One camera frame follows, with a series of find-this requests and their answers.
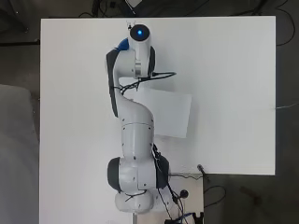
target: white paper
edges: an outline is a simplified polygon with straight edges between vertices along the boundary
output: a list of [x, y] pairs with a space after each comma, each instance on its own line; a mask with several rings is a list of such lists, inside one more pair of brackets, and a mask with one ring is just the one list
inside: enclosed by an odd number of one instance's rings
[[152, 113], [155, 134], [186, 137], [192, 101], [189, 94], [140, 88], [134, 101], [146, 106]]

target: white table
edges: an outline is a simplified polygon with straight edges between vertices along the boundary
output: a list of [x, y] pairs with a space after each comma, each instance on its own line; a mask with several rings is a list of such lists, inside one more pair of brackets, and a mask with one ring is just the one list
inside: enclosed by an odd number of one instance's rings
[[[40, 223], [131, 223], [118, 212], [107, 163], [121, 155], [104, 59], [127, 36], [125, 19], [42, 20]], [[189, 93], [186, 139], [156, 138], [172, 172], [273, 175], [275, 18], [145, 19], [152, 88]]]

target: cable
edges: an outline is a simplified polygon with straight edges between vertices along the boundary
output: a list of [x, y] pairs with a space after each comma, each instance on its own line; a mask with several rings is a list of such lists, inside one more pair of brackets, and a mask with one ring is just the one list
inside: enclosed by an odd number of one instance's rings
[[166, 177], [167, 177], [167, 174], [164, 174], [164, 172], [161, 170], [161, 167], [160, 167], [159, 162], [158, 162], [158, 161], [160, 161], [161, 153], [158, 152], [158, 148], [156, 147], [155, 144], [153, 144], [152, 151], [153, 151], [153, 153], [154, 153], [155, 164], [156, 164], [157, 168], [159, 169], [159, 171], [161, 172], [162, 177], [163, 177], [163, 179], [164, 179], [164, 181], [165, 181], [165, 183], [166, 183], [166, 185], [167, 185], [167, 187], [168, 187], [168, 189], [169, 189], [169, 191], [170, 191], [170, 193], [171, 193], [171, 195], [172, 195], [172, 200], [173, 200], [173, 202], [178, 206], [178, 209], [181, 211], [181, 214], [184, 214], [184, 211], [183, 211], [184, 207], [183, 207], [183, 204], [182, 204], [181, 199], [180, 199], [179, 196], [178, 196], [178, 195], [171, 189], [171, 187], [170, 187], [170, 185], [169, 185], [169, 182], [168, 182], [168, 180], [167, 180], [167, 178], [166, 178]]
[[221, 188], [221, 189], [223, 189], [223, 192], [224, 192], [223, 196], [219, 200], [217, 200], [216, 202], [210, 203], [208, 205], [205, 205], [204, 208], [208, 208], [208, 207], [210, 207], [212, 205], [220, 203], [226, 197], [226, 188], [224, 186], [221, 186], [221, 185], [215, 185], [215, 186], [209, 187], [208, 189], [205, 189], [204, 194], [207, 193], [209, 190], [215, 189], [215, 188]]
[[81, 14], [78, 15], [78, 17], [80, 18], [83, 15], [88, 15], [90, 17], [93, 17], [93, 15], [91, 13], [89, 13], [89, 12], [82, 12]]
[[251, 9], [251, 10], [247, 10], [247, 11], [243, 11], [243, 12], [237, 12], [237, 13], [234, 13], [234, 14], [232, 14], [232, 15], [230, 15], [230, 16], [242, 16], [242, 15], [244, 15], [244, 14], [248, 14], [248, 13], [250, 13], [250, 12], [253, 12], [253, 9]]
[[279, 6], [277, 7], [283, 7], [287, 2], [289, 2], [289, 0], [284, 1], [283, 3], [281, 3]]
[[138, 81], [122, 87], [121, 88], [121, 94], [124, 95], [124, 93], [127, 90], [134, 89], [134, 88], [136, 88], [138, 90], [138, 87], [139, 87], [140, 83], [142, 83], [142, 82], [151, 81], [151, 80], [157, 80], [157, 79], [164, 79], [164, 78], [172, 77], [172, 76], [174, 76], [176, 74], [177, 73], [175, 73], [175, 72], [169, 72], [169, 73], [165, 72], [165, 73], [153, 73], [153, 75], [155, 75], [156, 77], [140, 77], [138, 79]]
[[268, 0], [261, 0], [260, 4], [256, 8], [253, 9], [251, 16], [255, 16], [256, 14], [259, 14], [259, 12], [262, 10], [262, 8], [267, 3], [267, 1]]
[[165, 203], [165, 201], [164, 201], [164, 199], [163, 199], [163, 197], [162, 197], [162, 194], [161, 194], [161, 192], [160, 192], [160, 189], [157, 189], [157, 190], [158, 190], [158, 192], [159, 192], [159, 194], [160, 194], [161, 200], [162, 200], [162, 202], [163, 202], [163, 204], [164, 204], [164, 206], [165, 206], [165, 209], [166, 209], [166, 212], [167, 212], [169, 218], [170, 218], [171, 220], [173, 220], [173, 219], [171, 218], [171, 216], [170, 216], [170, 213], [169, 213], [169, 211], [168, 211], [167, 205], [166, 205], [166, 203]]
[[179, 203], [180, 203], [180, 206], [178, 205], [178, 203], [177, 203], [177, 206], [178, 206], [178, 209], [179, 209], [180, 212], [181, 212], [181, 216], [183, 217], [183, 219], [185, 220], [185, 222], [188, 224], [188, 221], [187, 221], [186, 217], [184, 216], [184, 206], [183, 206], [183, 202], [181, 201], [181, 199], [180, 199], [180, 197], [178, 196], [178, 194], [176, 194], [175, 192], [174, 192], [174, 194], [176, 195], [176, 197], [177, 197], [177, 199], [178, 199], [178, 201], [179, 201]]
[[299, 103], [295, 103], [295, 104], [292, 104], [292, 105], [277, 106], [276, 109], [286, 109], [286, 108], [290, 108], [290, 107], [293, 107], [293, 106], [296, 106], [296, 105], [299, 105]]
[[275, 7], [275, 9], [278, 10], [278, 11], [282, 11], [282, 12], [284, 12], [285, 14], [287, 14], [287, 15], [289, 16], [289, 19], [291, 20], [291, 23], [292, 23], [292, 36], [291, 36], [291, 38], [290, 38], [289, 40], [287, 40], [286, 42], [284, 42], [284, 43], [282, 43], [282, 44], [277, 44], [277, 47], [281, 47], [281, 46], [284, 46], [284, 45], [290, 43], [290, 42], [293, 40], [293, 38], [295, 37], [295, 34], [296, 34], [296, 25], [295, 25], [295, 22], [294, 22], [294, 20], [293, 20], [293, 18], [292, 18], [292, 15], [291, 15], [288, 11], [286, 11], [286, 10], [280, 8], [280, 7], [284, 6], [288, 1], [289, 1], [289, 0], [284, 1], [284, 2], [283, 2], [282, 4], [280, 4], [278, 7]]
[[124, 193], [126, 196], [129, 196], [129, 198], [128, 198], [125, 202], [128, 202], [130, 199], [133, 199], [135, 196], [143, 195], [143, 194], [145, 194], [146, 192], [147, 192], [147, 190], [145, 189], [142, 193], [133, 194], [133, 195]]
[[208, 3], [209, 0], [205, 1], [202, 5], [200, 5], [199, 7], [195, 8], [194, 10], [192, 10], [191, 12], [188, 12], [186, 15], [184, 15], [184, 17], [189, 16], [190, 14], [193, 14], [193, 12], [197, 11], [199, 8], [203, 7], [206, 3]]
[[195, 176], [191, 176], [191, 175], [177, 175], [177, 174], [169, 174], [170, 176], [180, 176], [180, 177], [183, 177], [185, 179], [188, 179], [188, 178], [192, 178], [194, 180], [199, 180], [200, 178], [203, 178], [203, 176], [199, 176], [199, 177], [195, 177]]

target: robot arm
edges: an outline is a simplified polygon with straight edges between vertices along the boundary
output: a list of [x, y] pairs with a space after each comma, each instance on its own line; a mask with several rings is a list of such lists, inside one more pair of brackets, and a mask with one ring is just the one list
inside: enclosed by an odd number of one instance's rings
[[[150, 45], [150, 30], [136, 25], [130, 30], [126, 50], [113, 49], [107, 54], [109, 93], [114, 115], [121, 120], [123, 158], [110, 161], [107, 168], [109, 185], [115, 189], [119, 210], [146, 213], [152, 209], [154, 199], [150, 189], [166, 186], [161, 171], [152, 156], [154, 120], [143, 105], [121, 94], [121, 77], [150, 77], [155, 65], [155, 51]], [[163, 158], [168, 174], [169, 163]]]

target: black cable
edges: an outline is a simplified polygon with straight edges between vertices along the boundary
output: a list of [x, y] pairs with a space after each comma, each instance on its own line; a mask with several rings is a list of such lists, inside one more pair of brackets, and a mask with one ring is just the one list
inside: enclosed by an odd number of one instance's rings
[[142, 193], [138, 193], [138, 194], [126, 194], [124, 193], [126, 196], [129, 196], [129, 198], [125, 201], [125, 202], [128, 202], [130, 199], [133, 199], [135, 196], [140, 196], [140, 195], [143, 195], [145, 194], [147, 191], [144, 190]]
[[165, 206], [165, 209], [166, 209], [166, 212], [167, 212], [169, 218], [170, 218], [171, 220], [173, 220], [173, 219], [171, 218], [171, 216], [170, 216], [170, 213], [169, 213], [169, 211], [168, 211], [167, 205], [166, 205], [166, 203], [165, 203], [165, 201], [164, 201], [164, 199], [163, 199], [163, 197], [162, 197], [162, 194], [161, 194], [160, 190], [159, 190], [159, 189], [157, 189], [157, 190], [158, 190], [158, 192], [159, 192], [159, 194], [160, 194], [161, 200], [162, 200], [162, 202], [163, 202], [163, 204], [164, 204], [164, 206]]
[[283, 3], [281, 3], [279, 6], [277, 6], [277, 7], [282, 7], [282, 6], [284, 6], [287, 2], [289, 2], [289, 0], [286, 0], [286, 1], [284, 1]]
[[292, 23], [292, 36], [291, 36], [291, 38], [290, 38], [289, 40], [287, 40], [286, 42], [284, 42], [284, 43], [282, 43], [282, 44], [277, 44], [277, 47], [281, 47], [281, 46], [284, 46], [284, 45], [290, 43], [290, 42], [293, 40], [293, 38], [295, 37], [295, 34], [296, 34], [296, 25], [295, 25], [295, 22], [294, 22], [294, 20], [293, 20], [293, 18], [292, 18], [292, 15], [291, 15], [288, 11], [286, 11], [286, 10], [280, 8], [280, 7], [284, 6], [288, 1], [289, 1], [289, 0], [284, 1], [284, 2], [283, 2], [282, 4], [280, 4], [278, 7], [275, 7], [275, 9], [278, 10], [278, 11], [282, 11], [282, 12], [284, 12], [285, 14], [287, 14], [287, 15], [289, 16], [289, 19], [290, 19], [290, 21], [291, 21], [291, 23]]
[[78, 17], [80, 18], [83, 15], [88, 15], [90, 17], [93, 17], [93, 15], [91, 13], [89, 13], [89, 12], [82, 12], [81, 14], [78, 15]]
[[267, 3], [268, 0], [261, 0], [259, 5], [254, 8], [251, 16], [255, 16], [256, 14], [259, 14], [259, 12], [262, 10], [262, 8], [264, 7], [264, 5]]
[[176, 197], [178, 198], [178, 201], [179, 201], [179, 203], [180, 203], [180, 207], [179, 207], [179, 205], [178, 205], [178, 209], [179, 209], [180, 212], [181, 212], [181, 217], [183, 217], [183, 218], [185, 219], [185, 222], [188, 224], [188, 221], [187, 221], [186, 217], [184, 216], [185, 214], [184, 214], [184, 206], [183, 206], [183, 202], [181, 201], [181, 199], [180, 199], [180, 197], [178, 196], [178, 194], [176, 194], [175, 192], [174, 192], [174, 194], [176, 195]]
[[242, 16], [242, 15], [245, 15], [245, 14], [248, 14], [250, 12], [253, 12], [254, 9], [251, 9], [251, 10], [247, 10], [247, 11], [243, 11], [243, 12], [237, 12], [237, 13], [234, 13], [230, 16]]
[[199, 177], [195, 177], [195, 176], [191, 176], [191, 175], [177, 175], [177, 174], [169, 174], [170, 176], [179, 176], [179, 177], [183, 177], [185, 179], [188, 179], [188, 178], [192, 178], [194, 180], [199, 180], [200, 178], [203, 178], [203, 176], [199, 176]]
[[203, 7], [206, 3], [208, 3], [209, 0], [205, 1], [203, 4], [201, 4], [199, 7], [195, 8], [194, 10], [188, 12], [184, 17], [189, 16], [190, 14], [193, 14], [193, 12], [197, 11], [199, 8]]
[[208, 208], [208, 207], [210, 207], [212, 205], [220, 203], [226, 197], [226, 188], [224, 186], [221, 186], [221, 185], [215, 185], [215, 186], [209, 187], [208, 189], [205, 189], [204, 194], [207, 193], [209, 190], [215, 189], [215, 188], [221, 188], [221, 189], [223, 189], [223, 192], [224, 192], [223, 196], [219, 200], [217, 200], [216, 202], [210, 203], [208, 205], [205, 205], [204, 208]]
[[179, 196], [178, 196], [178, 195], [172, 190], [172, 188], [170, 187], [170, 185], [169, 185], [169, 181], [167, 180], [168, 175], [167, 175], [167, 174], [164, 174], [163, 171], [162, 171], [161, 168], [160, 168], [160, 165], [159, 165], [158, 161], [160, 160], [161, 153], [158, 152], [158, 148], [156, 147], [155, 144], [153, 144], [152, 151], [153, 151], [153, 153], [154, 153], [154, 160], [155, 160], [156, 166], [157, 166], [157, 168], [159, 169], [159, 171], [161, 172], [162, 177], [163, 177], [163, 179], [164, 179], [164, 182], [166, 183], [166, 185], [167, 185], [167, 187], [168, 187], [168, 189], [169, 189], [169, 191], [170, 191], [170, 193], [171, 193], [171, 195], [172, 195], [172, 200], [173, 200], [173, 202], [178, 206], [178, 209], [180, 210], [180, 212], [181, 212], [182, 214], [184, 214], [184, 212], [183, 212], [184, 207], [183, 207], [183, 203], [182, 203], [181, 199], [179, 198]]
[[140, 83], [142, 83], [142, 82], [172, 77], [176, 73], [175, 72], [169, 72], [169, 73], [153, 73], [153, 74], [155, 74], [155, 76], [166, 75], [166, 74], [169, 74], [169, 75], [168, 76], [162, 76], [162, 77], [140, 77], [138, 79], [138, 81], [122, 87], [121, 88], [121, 94], [124, 95], [124, 93], [127, 90], [134, 89], [134, 88], [136, 88], [138, 90], [138, 87], [139, 87]]
[[110, 16], [108, 16], [107, 13], [107, 0], [105, 0], [105, 11], [103, 11], [103, 9], [101, 8], [101, 2], [102, 0], [99, 0], [99, 10], [102, 13], [102, 18], [106, 17], [106, 18], [111, 18]]

